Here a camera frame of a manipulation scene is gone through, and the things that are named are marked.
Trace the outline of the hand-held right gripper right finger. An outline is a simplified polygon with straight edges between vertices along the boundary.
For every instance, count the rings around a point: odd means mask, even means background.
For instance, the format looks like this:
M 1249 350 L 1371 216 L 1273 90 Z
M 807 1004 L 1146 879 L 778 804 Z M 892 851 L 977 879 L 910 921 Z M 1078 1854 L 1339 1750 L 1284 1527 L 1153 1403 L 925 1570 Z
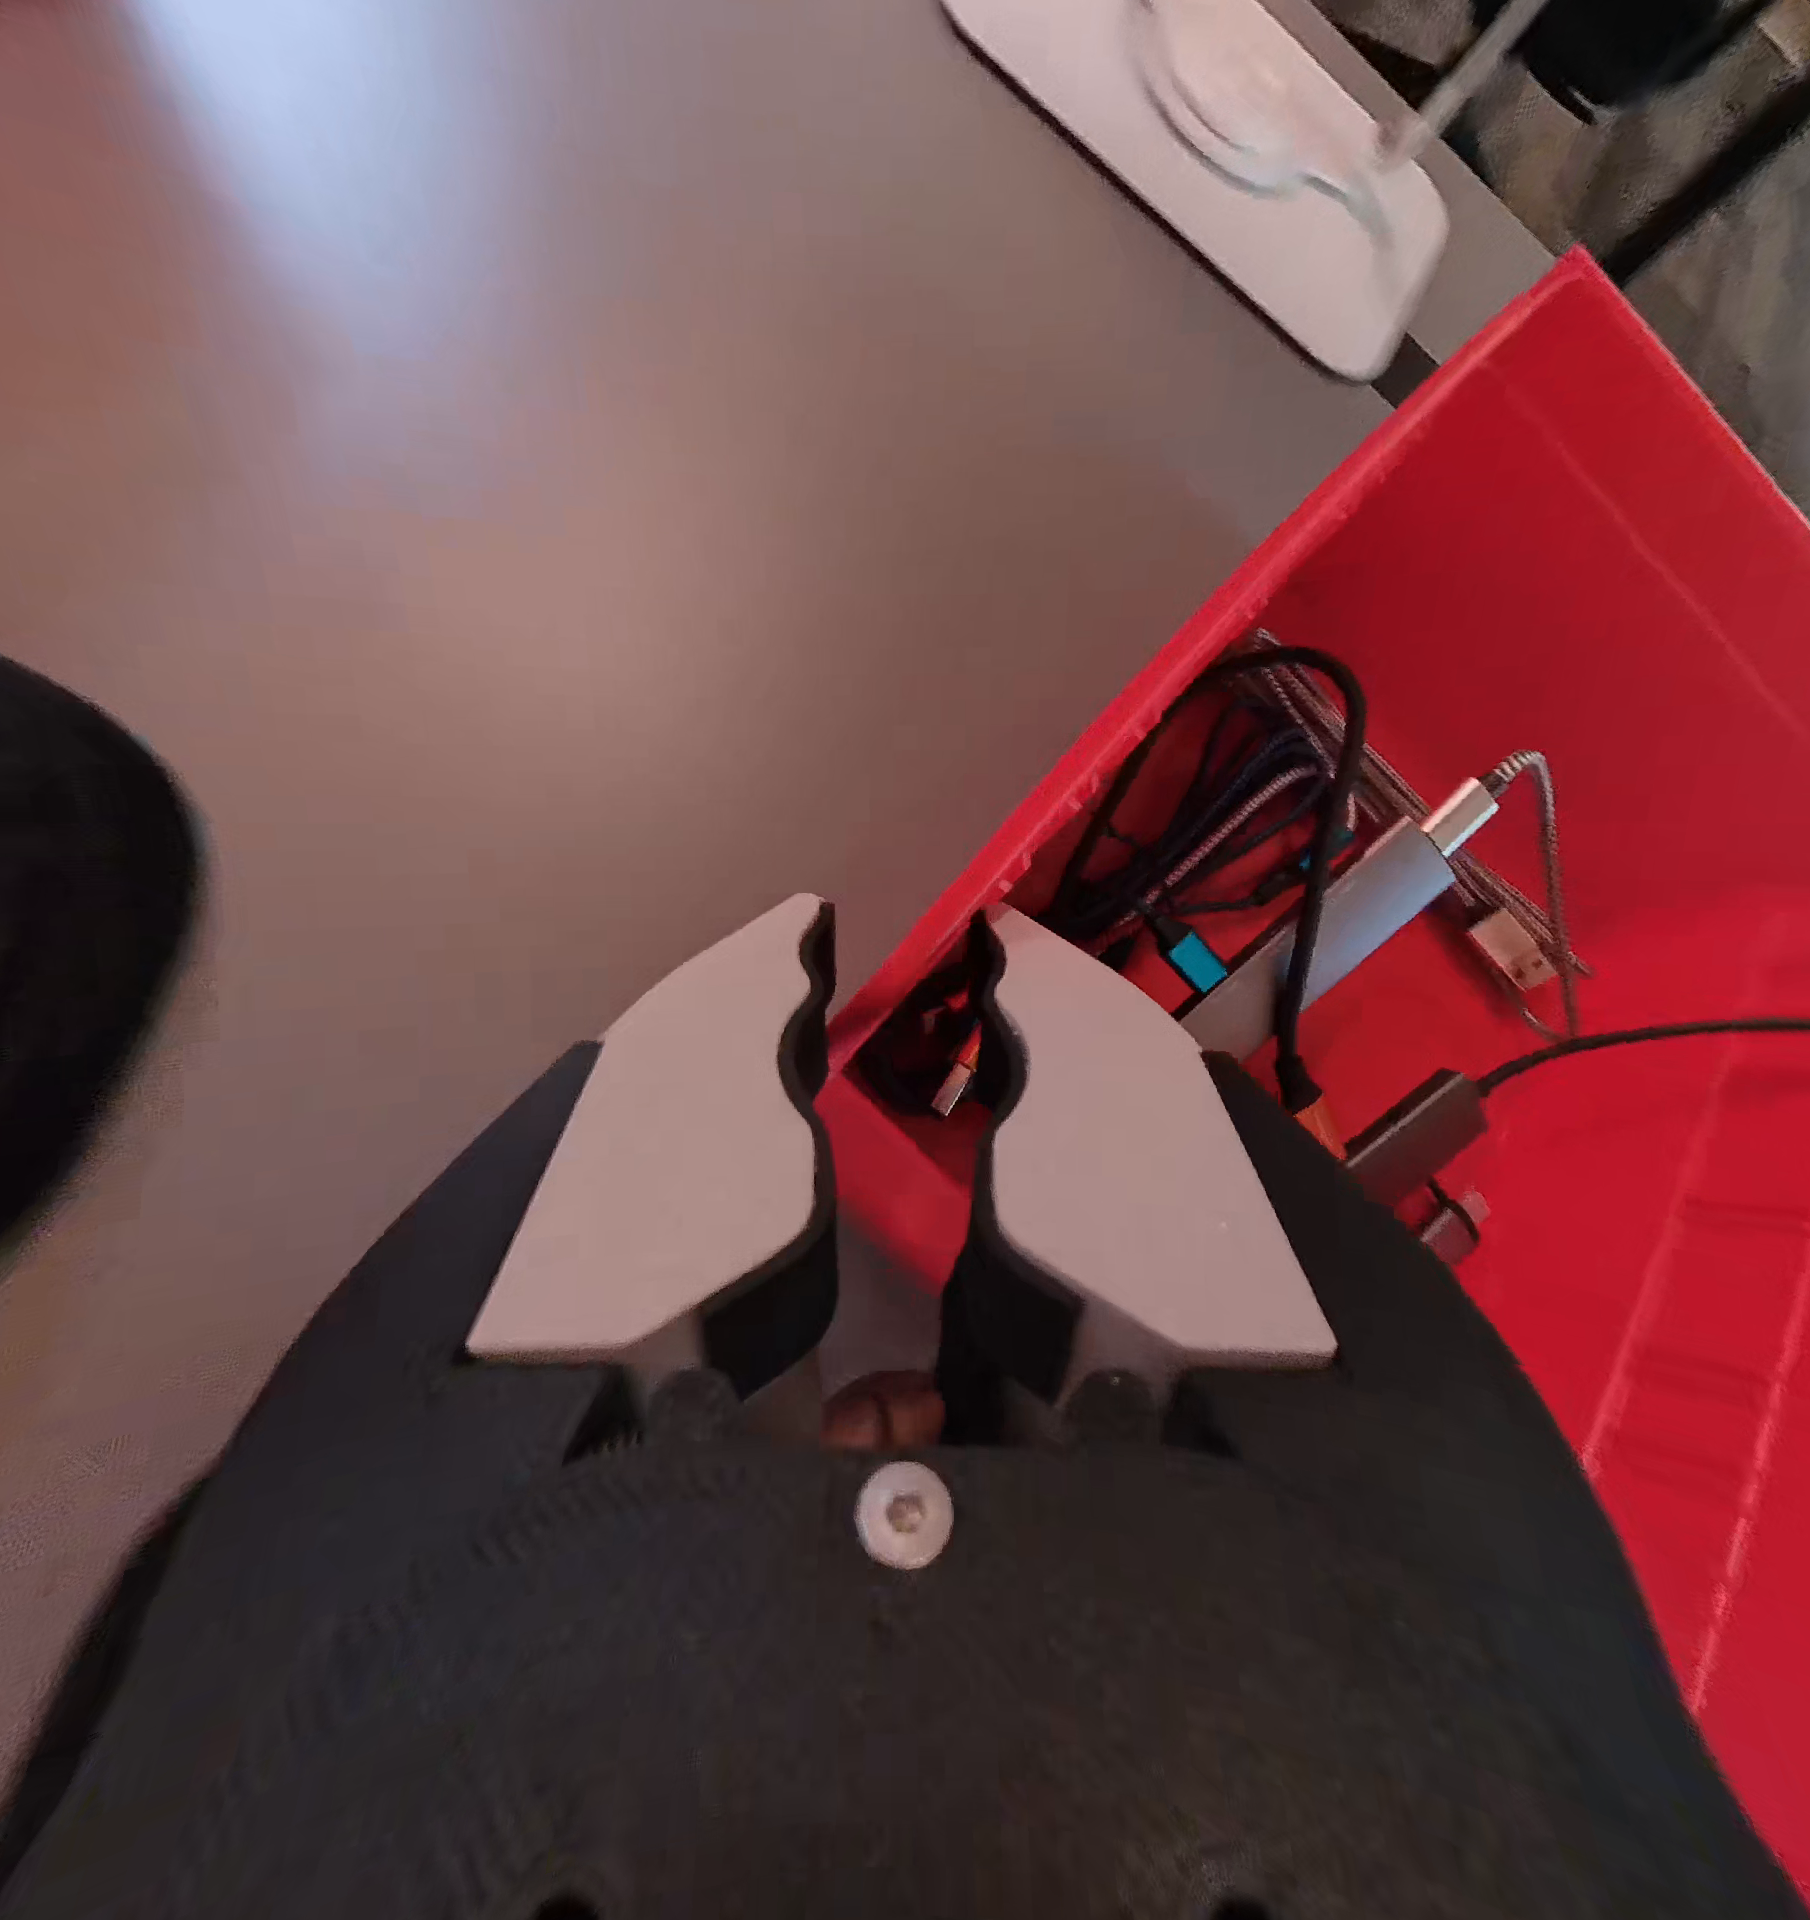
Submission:
M 992 1104 L 957 1283 L 987 1366 L 1049 1413 L 1091 1376 L 1171 1403 L 1205 1366 L 1330 1366 L 1339 1332 L 1198 1045 L 1007 900 L 975 947 Z

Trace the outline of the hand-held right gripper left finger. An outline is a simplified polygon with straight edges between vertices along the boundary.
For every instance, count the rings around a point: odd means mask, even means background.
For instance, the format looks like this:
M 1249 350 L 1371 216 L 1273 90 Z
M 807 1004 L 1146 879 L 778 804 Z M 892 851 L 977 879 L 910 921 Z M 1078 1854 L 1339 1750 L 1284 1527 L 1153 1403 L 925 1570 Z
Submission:
M 816 1113 L 836 917 L 785 893 L 595 1045 L 465 1332 L 474 1363 L 613 1363 L 657 1403 L 824 1403 L 836 1164 Z

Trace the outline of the dark grey usb hub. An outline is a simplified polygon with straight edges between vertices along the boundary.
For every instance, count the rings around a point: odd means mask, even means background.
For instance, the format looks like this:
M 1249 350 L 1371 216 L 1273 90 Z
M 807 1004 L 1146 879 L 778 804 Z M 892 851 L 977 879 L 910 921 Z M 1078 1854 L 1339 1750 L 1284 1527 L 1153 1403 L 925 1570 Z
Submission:
M 1433 1071 L 1388 1113 L 1351 1138 L 1340 1167 L 1375 1208 L 1433 1187 L 1493 1132 L 1486 1093 L 1465 1071 Z

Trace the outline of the red plastic bin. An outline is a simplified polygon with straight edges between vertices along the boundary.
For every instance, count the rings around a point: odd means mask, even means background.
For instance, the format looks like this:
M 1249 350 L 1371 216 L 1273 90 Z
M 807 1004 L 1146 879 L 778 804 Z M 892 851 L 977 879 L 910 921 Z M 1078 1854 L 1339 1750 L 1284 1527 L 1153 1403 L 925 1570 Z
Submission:
M 1810 523 L 1574 254 L 1433 372 L 1071 746 L 833 1019 L 833 1071 L 1036 865 L 1229 640 L 1371 687 L 1444 795 L 1556 773 L 1587 1024 L 1810 1019 Z M 1810 1903 L 1810 1039 L 1533 1071 L 1462 1187 L 1465 1293 L 1585 1452 L 1690 1705 Z

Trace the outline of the silver usb hub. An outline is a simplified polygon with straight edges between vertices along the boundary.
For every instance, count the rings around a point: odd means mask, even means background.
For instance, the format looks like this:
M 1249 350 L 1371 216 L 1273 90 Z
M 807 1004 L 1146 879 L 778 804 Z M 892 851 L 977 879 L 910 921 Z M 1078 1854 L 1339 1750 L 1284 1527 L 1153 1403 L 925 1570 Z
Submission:
M 1388 947 L 1428 900 L 1452 891 L 1452 851 L 1480 823 L 1396 823 L 1340 879 L 1330 879 L 1326 931 L 1304 967 L 1304 1004 L 1340 988 L 1375 947 Z M 1229 977 L 1183 1011 L 1198 1051 L 1254 1058 L 1277 1039 L 1277 993 L 1293 977 L 1300 917 L 1264 931 L 1229 962 Z

